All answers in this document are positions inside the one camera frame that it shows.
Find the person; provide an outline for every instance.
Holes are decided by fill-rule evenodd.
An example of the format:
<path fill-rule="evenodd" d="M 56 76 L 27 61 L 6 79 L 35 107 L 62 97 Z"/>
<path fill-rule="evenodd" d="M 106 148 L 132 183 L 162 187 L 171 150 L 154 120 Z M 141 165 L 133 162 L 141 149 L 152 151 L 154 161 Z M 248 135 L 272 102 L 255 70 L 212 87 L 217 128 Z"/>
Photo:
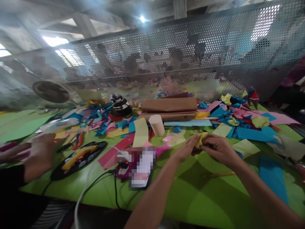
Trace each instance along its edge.
<path fill-rule="evenodd" d="M 297 118 L 300 115 L 299 111 L 305 108 L 305 93 L 301 91 L 305 86 L 305 80 L 301 85 L 297 84 L 304 76 L 305 56 L 299 60 L 271 96 L 274 101 L 289 104 L 283 111 L 293 118 Z"/>
<path fill-rule="evenodd" d="M 18 189 L 38 179 L 52 167 L 55 134 L 44 134 L 0 153 L 0 163 L 18 159 L 18 153 L 30 148 L 30 155 L 21 165 L 0 169 L 2 228 L 49 228 L 58 222 L 73 204 L 58 202 Z"/>
<path fill-rule="evenodd" d="M 193 152 L 198 141 L 194 135 L 185 141 L 168 159 L 154 182 L 129 217 L 125 229 L 158 228 L 163 217 L 166 199 L 179 165 Z M 223 137 L 208 134 L 203 141 L 201 150 L 233 170 L 241 180 L 250 197 L 267 221 L 274 228 L 305 228 L 305 222 L 288 205 L 286 205 L 236 154 L 230 143 Z"/>

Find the pink fabric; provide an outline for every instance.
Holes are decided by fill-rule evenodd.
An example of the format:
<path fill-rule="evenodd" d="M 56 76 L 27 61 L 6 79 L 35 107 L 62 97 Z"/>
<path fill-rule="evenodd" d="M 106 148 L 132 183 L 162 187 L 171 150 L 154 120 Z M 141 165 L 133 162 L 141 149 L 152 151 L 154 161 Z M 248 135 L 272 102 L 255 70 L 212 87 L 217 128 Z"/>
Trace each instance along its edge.
<path fill-rule="evenodd" d="M 119 150 L 123 150 L 129 145 L 133 143 L 135 133 L 129 134 L 127 137 L 123 138 L 118 144 L 115 145 Z M 98 162 L 102 166 L 102 168 L 108 169 L 114 166 L 116 163 L 120 161 L 117 157 L 118 151 L 115 148 L 111 148 L 104 156 L 102 156 Z"/>

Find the perforated metal screen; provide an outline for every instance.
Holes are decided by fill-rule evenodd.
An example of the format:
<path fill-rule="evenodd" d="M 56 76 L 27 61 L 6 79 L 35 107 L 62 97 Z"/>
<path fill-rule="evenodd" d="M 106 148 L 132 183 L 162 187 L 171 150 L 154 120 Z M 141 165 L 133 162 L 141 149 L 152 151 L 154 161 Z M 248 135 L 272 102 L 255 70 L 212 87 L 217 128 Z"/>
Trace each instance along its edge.
<path fill-rule="evenodd" d="M 271 1 L 1 58 L 1 103 L 41 104 L 28 87 L 41 79 L 108 101 L 114 92 L 143 102 L 180 91 L 214 101 L 250 86 L 264 100 L 305 54 L 304 10 L 303 0 Z"/>

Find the cardboard tube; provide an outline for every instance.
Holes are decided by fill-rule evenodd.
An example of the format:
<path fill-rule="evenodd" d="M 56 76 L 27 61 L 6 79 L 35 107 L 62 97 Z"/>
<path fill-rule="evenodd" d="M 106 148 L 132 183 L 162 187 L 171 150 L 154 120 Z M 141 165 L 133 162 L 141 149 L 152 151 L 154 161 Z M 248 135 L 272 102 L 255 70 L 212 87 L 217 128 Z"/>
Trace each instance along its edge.
<path fill-rule="evenodd" d="M 165 133 L 162 118 L 159 114 L 150 116 L 149 123 L 152 126 L 153 131 L 157 137 L 163 136 Z"/>

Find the hand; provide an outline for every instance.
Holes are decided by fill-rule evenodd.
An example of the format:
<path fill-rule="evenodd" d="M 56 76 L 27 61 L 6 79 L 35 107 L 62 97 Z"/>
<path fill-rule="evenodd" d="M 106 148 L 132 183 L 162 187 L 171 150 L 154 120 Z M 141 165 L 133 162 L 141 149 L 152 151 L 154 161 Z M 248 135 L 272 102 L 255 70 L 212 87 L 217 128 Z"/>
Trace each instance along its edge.
<path fill-rule="evenodd" d="M 213 145 L 216 148 L 212 149 L 208 145 Z M 244 162 L 237 155 L 228 140 L 215 134 L 208 134 L 206 136 L 201 149 L 232 170 Z"/>
<path fill-rule="evenodd" d="M 191 155 L 194 146 L 198 141 L 198 135 L 193 135 L 187 139 L 174 153 L 173 157 L 178 158 L 180 162 L 184 162 L 185 159 Z"/>
<path fill-rule="evenodd" d="M 54 158 L 54 138 L 56 134 L 44 134 L 40 135 L 32 140 L 32 148 L 30 156 L 41 156 L 48 160 L 53 161 Z"/>

